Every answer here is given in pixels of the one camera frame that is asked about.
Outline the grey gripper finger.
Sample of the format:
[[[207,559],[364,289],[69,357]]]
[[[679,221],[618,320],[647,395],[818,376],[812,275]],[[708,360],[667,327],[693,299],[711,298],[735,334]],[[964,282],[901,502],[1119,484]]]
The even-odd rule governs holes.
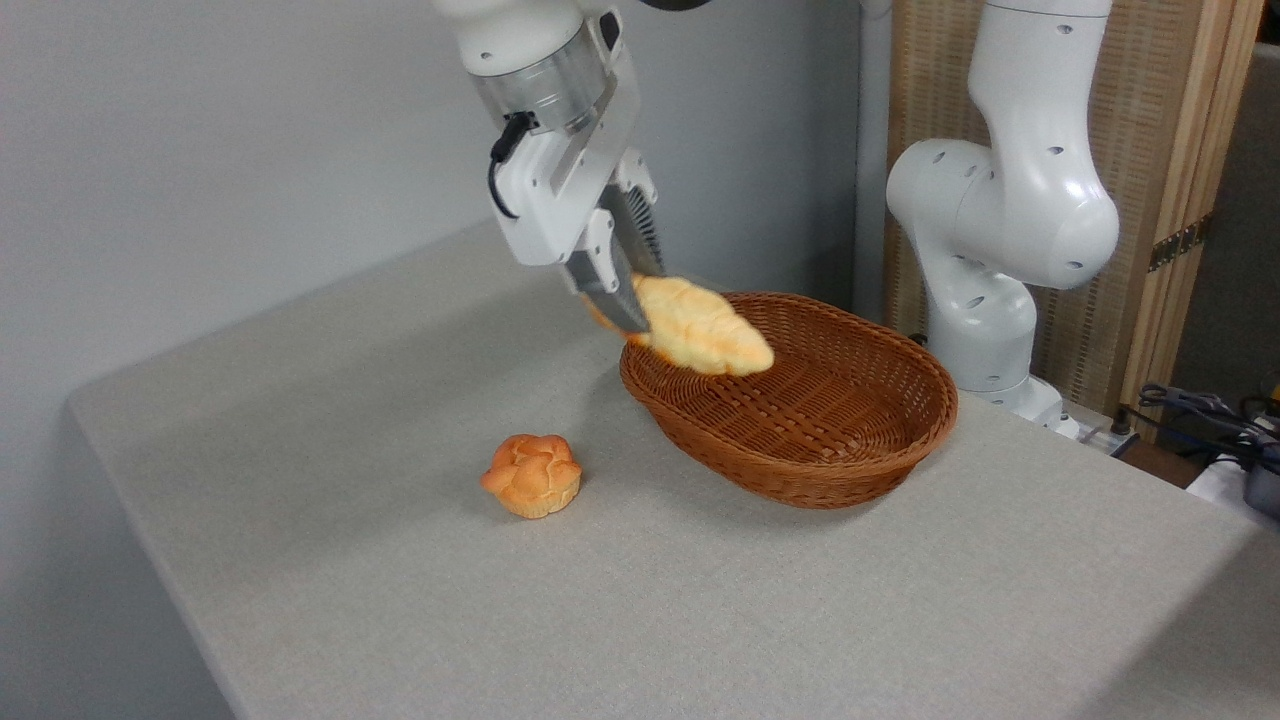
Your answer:
[[[564,270],[573,291],[585,297],[621,333],[650,331],[634,283],[628,258],[614,232],[614,218],[594,209]]]
[[[612,202],[614,228],[632,270],[643,275],[666,275],[654,214],[657,187],[637,150],[625,150],[614,168]]]

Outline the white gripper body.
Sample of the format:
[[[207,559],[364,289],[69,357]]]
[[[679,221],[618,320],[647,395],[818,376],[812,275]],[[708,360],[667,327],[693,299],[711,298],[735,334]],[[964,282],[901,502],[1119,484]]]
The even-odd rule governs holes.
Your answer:
[[[494,176],[500,228],[524,265],[567,261],[632,143],[640,95],[626,29],[617,9],[591,12],[556,53],[488,81],[498,124],[532,119]]]

